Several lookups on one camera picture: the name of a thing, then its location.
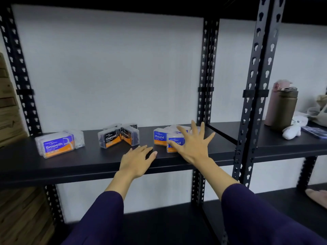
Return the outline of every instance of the black plastic connector clip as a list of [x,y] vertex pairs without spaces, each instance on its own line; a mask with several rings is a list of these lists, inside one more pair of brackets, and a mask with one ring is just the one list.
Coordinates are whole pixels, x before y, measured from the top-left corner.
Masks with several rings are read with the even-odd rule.
[[32,89],[16,89],[18,95],[34,95],[34,90]]
[[215,87],[198,87],[198,92],[205,92],[205,91],[209,91],[209,92],[213,92],[215,89]]
[[243,98],[268,97],[268,89],[243,90]]

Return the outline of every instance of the shelving unit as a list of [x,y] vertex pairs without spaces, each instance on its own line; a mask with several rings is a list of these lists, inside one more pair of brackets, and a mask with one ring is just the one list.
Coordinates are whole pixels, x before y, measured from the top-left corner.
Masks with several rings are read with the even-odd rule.
[[[254,163],[306,157],[296,189],[284,189],[258,194],[281,212],[325,237],[326,211],[307,198],[307,187],[317,156],[327,154],[327,142],[302,133],[301,137],[286,141],[280,134],[262,123],[267,86],[272,71],[274,54],[281,22],[327,25],[323,13],[326,0],[221,0],[198,4],[185,9],[178,6],[110,5],[110,8],[92,3],[64,1],[15,1],[12,3],[48,5],[73,8],[92,8],[127,12],[204,17],[201,69],[198,87],[197,122],[206,123],[208,136],[213,130],[218,134],[209,145],[209,156],[219,166],[233,165],[232,177],[249,187]],[[45,185],[51,211],[56,224],[55,241],[67,235],[55,184],[113,177],[119,162],[130,148],[122,142],[110,149],[98,146],[98,130],[84,131],[84,148],[49,159],[38,155],[34,137],[42,128],[30,88],[18,29],[11,5],[0,8],[2,36],[13,69],[17,94],[22,103],[31,137],[0,150],[0,188]],[[256,20],[247,83],[243,92],[241,122],[210,123],[212,95],[214,92],[215,55],[219,33],[219,18]],[[153,129],[140,127],[141,145],[153,145]],[[155,146],[156,160],[146,173],[162,173],[193,169],[191,202],[125,215],[122,231],[123,244],[222,244],[228,242],[224,232],[220,202],[204,202],[205,179],[199,171],[187,164],[177,154],[166,153],[166,148]],[[326,184],[316,187],[326,189]]]

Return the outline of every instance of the product label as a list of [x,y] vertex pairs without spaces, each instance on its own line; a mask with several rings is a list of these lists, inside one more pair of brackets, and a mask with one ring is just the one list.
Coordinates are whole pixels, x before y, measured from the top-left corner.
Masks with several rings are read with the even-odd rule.
[[71,136],[62,137],[43,143],[45,156],[51,157],[74,149],[75,143]]
[[155,131],[154,144],[167,146],[167,133]]
[[121,141],[119,130],[109,132],[104,135],[104,140],[106,143],[106,148],[113,146],[116,143],[119,143]]
[[[185,138],[183,138],[183,137],[170,137],[170,138],[168,138],[168,140],[174,141],[175,143],[177,143],[179,145],[184,145],[184,143],[185,143]],[[177,152],[177,150],[168,144],[167,152]]]
[[124,128],[120,128],[123,140],[126,141],[129,145],[132,145],[132,136],[129,131]]

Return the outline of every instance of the person's left hand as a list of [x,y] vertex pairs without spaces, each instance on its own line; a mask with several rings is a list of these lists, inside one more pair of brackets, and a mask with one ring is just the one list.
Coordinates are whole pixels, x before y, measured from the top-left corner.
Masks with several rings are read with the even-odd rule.
[[131,148],[125,155],[123,155],[119,171],[124,171],[125,173],[130,174],[133,179],[141,177],[157,156],[158,152],[154,151],[147,160],[145,159],[145,156],[152,149],[153,147],[147,148],[147,145],[142,147],[139,146],[134,150]]

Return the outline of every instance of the sleeve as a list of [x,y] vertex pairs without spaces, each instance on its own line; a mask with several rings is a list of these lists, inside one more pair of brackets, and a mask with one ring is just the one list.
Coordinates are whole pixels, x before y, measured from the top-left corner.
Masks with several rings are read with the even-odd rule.
[[115,191],[97,197],[84,217],[61,245],[110,245],[120,232],[124,201]]
[[242,184],[233,184],[224,191],[221,207],[231,244],[327,244]]

